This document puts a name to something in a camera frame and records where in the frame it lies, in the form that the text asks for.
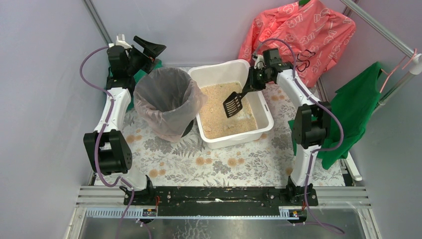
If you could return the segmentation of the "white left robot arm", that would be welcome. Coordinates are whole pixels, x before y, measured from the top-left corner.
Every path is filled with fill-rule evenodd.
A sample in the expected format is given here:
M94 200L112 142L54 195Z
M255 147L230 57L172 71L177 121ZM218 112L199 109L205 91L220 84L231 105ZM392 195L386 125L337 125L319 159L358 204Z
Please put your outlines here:
M156 58L167 47L138 36L133 40L142 50L128 44L123 34L116 37L115 43L104 47L109 62L106 86L96 86L80 73L87 85L106 95L99 123L93 132L84 135L83 143L92 169L104 185L114 187L120 184L129 191L141 191L147 188L148 177L130 171L132 153L121 131L133 98L135 75L139 71L150 73L156 65Z

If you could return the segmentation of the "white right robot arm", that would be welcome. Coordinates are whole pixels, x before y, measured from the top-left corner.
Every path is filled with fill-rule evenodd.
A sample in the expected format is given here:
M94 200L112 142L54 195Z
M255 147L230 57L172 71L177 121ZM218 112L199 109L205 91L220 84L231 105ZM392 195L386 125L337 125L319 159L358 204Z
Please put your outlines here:
M296 108L292 138L296 143L296 163L286 187L291 196L310 191L312 157L329 135L330 105L322 103L300 80L294 65L283 62L278 49L265 50L256 56L256 63L249 68L247 81L241 95L265 89L269 82L276 83L287 94Z

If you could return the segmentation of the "black litter scoop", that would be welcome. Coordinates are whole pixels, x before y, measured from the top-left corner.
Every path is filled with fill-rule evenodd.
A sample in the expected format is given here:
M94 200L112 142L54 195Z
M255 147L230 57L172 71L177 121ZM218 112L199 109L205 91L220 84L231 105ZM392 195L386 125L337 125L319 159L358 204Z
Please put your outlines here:
M227 118L235 116L243 109L241 93L232 92L222 103Z

